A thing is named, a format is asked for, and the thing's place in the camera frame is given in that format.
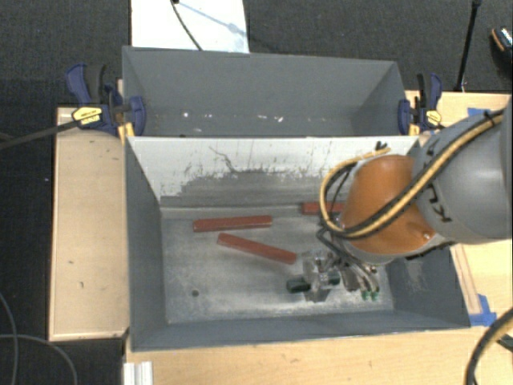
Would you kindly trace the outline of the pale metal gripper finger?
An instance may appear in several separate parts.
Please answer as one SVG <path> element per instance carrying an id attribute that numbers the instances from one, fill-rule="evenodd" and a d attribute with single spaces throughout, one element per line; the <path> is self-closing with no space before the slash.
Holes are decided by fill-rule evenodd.
<path id="1" fill-rule="evenodd" d="M 311 284 L 305 292 L 305 300 L 314 303 L 325 302 L 332 289 L 333 285 L 319 286 Z"/>
<path id="2" fill-rule="evenodd" d="M 326 250 L 310 250 L 302 254 L 302 270 L 305 276 L 327 274 L 332 268 L 336 257 Z"/>

